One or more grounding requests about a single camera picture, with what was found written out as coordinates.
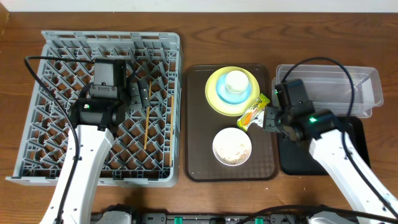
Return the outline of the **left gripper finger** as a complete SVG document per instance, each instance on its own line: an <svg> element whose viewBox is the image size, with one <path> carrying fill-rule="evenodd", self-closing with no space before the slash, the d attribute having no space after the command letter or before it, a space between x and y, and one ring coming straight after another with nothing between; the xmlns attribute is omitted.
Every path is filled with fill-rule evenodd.
<svg viewBox="0 0 398 224"><path fill-rule="evenodd" d="M140 79L138 81L139 92L141 97L141 103L143 107L147 107L150 105L149 98L149 84L145 78Z"/></svg>
<svg viewBox="0 0 398 224"><path fill-rule="evenodd" d="M142 108L140 91L137 83L129 84L129 94L130 94L130 105L129 109L131 111L139 110Z"/></svg>

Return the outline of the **white tissue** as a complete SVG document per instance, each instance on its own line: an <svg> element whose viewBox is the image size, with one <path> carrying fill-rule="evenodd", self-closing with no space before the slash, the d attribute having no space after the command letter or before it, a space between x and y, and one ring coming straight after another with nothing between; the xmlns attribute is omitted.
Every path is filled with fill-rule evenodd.
<svg viewBox="0 0 398 224"><path fill-rule="evenodd" d="M258 125L260 128L264 127L264 117L265 117L265 110L261 110L260 112L258 112L258 114L256 115L256 117L253 120L253 123Z"/></svg>

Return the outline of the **green yellow snack wrapper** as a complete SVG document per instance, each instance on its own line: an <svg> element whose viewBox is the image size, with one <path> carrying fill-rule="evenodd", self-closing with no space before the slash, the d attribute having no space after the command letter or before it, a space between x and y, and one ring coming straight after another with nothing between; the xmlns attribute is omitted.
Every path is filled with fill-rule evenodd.
<svg viewBox="0 0 398 224"><path fill-rule="evenodd" d="M243 131L247 131L254 120L264 112L270 100L264 94L260 94L254 103L244 112L242 117L237 120L237 126Z"/></svg>

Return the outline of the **wooden chopstick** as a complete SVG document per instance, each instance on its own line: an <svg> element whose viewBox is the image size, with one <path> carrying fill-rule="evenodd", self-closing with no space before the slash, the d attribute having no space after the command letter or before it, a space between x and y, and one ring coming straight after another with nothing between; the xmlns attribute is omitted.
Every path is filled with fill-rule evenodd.
<svg viewBox="0 0 398 224"><path fill-rule="evenodd" d="M174 133L174 96L171 97L171 114L170 114L170 151L169 151L169 165L172 166L173 157L173 133Z"/></svg>
<svg viewBox="0 0 398 224"><path fill-rule="evenodd" d="M149 105L147 106L146 110L146 129L145 129L145 135L144 135L144 150L147 149L147 137L148 137L148 129L149 129L149 114L150 114L150 99L151 99L151 94L152 94L152 81L149 83Z"/></svg>

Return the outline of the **white bowl with food residue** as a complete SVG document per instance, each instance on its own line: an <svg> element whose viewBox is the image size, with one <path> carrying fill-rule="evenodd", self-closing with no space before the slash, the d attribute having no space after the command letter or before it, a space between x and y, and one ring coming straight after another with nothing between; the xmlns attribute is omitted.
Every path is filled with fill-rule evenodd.
<svg viewBox="0 0 398 224"><path fill-rule="evenodd" d="M249 136L238 128L224 128L213 139L213 154L226 166L244 164L252 153L252 143Z"/></svg>

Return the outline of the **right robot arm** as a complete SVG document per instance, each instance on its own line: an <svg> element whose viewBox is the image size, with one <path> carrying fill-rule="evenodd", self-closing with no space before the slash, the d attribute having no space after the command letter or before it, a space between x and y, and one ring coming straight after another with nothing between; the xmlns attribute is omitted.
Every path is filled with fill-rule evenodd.
<svg viewBox="0 0 398 224"><path fill-rule="evenodd" d="M397 198L358 154L345 125L311 101L265 109L264 129L280 132L308 151L333 179L360 223L397 223Z"/></svg>

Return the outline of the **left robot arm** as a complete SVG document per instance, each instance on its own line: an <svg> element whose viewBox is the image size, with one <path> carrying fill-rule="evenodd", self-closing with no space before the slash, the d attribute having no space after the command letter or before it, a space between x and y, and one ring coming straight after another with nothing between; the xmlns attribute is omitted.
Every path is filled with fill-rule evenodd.
<svg viewBox="0 0 398 224"><path fill-rule="evenodd" d="M68 147L42 223L89 223L104 160L130 99L125 85L90 83L71 106Z"/></svg>

